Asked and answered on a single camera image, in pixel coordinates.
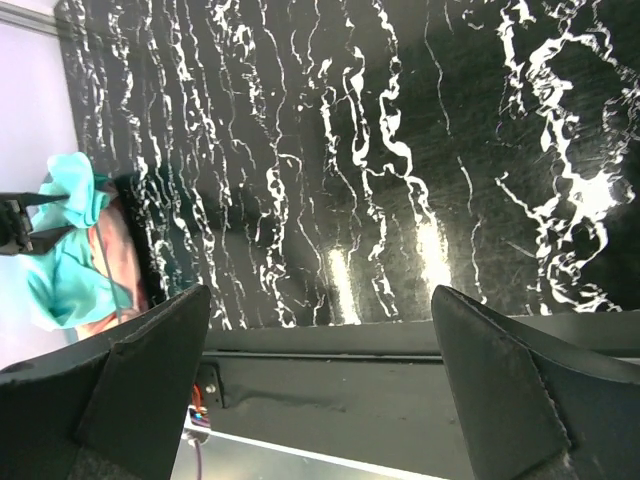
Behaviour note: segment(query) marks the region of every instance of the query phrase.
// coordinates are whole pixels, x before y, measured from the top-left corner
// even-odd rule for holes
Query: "white wall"
[[[37,191],[47,158],[77,149],[58,40],[0,24],[0,71],[0,191]],[[0,368],[66,344],[31,324],[24,298],[17,259],[0,257]]]
[[[33,10],[34,12],[44,13],[45,15],[53,15],[53,7],[56,6],[58,0],[2,0],[2,2]]]

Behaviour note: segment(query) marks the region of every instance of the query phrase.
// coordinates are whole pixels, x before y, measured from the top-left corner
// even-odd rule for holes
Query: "marble pattern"
[[[632,1],[62,0],[81,148],[212,328],[640,308]]]

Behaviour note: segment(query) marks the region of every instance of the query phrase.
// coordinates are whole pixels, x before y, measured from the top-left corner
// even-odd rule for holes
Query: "glossy black surface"
[[[80,145],[213,328],[640,308],[632,1],[64,0]]]

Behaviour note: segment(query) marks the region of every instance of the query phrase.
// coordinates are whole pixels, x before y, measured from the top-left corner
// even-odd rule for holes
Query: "turquoise fabric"
[[[96,322],[132,300],[122,287],[93,267],[88,228],[109,204],[109,195],[96,190],[108,179],[94,175],[83,153],[49,159],[51,182],[40,188],[46,195],[67,194],[67,200],[42,205],[32,218],[35,231],[73,225],[46,255],[22,255],[27,270],[29,301],[35,306],[36,323],[47,329],[72,328]]]

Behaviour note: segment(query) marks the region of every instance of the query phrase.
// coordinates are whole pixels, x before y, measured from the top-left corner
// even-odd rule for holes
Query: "teal cloth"
[[[91,259],[88,228],[97,223],[100,211],[109,204],[109,195],[97,190],[108,178],[94,175],[83,153],[51,157],[48,167],[51,182],[43,184],[40,193],[69,198],[40,206],[31,219],[34,231],[66,225],[77,228],[49,253],[21,257],[27,270],[29,301],[37,310],[34,321],[51,330],[102,320],[116,312],[116,306],[131,307],[132,301],[125,289],[111,285],[95,270]]]

